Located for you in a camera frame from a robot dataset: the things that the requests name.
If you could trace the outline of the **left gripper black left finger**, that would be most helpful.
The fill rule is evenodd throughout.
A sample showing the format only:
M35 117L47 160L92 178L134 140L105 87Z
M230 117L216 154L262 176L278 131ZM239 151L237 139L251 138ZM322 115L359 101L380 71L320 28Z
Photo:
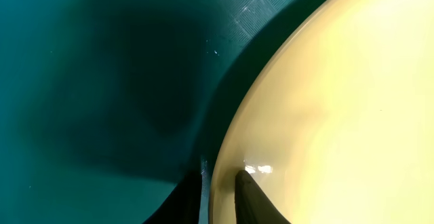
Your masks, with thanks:
M198 224L202 175L189 172L143 224Z

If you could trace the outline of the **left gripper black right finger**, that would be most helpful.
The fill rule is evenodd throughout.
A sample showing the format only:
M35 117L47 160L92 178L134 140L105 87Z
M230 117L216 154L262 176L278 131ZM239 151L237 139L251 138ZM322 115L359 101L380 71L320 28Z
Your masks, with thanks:
M235 176L235 213L236 224L290 224L245 170Z

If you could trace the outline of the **yellow-green plate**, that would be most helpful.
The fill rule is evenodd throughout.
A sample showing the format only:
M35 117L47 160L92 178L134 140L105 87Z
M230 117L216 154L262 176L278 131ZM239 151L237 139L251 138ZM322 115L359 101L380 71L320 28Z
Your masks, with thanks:
M433 0L327 0L240 104L211 183L252 177L291 223L433 222Z

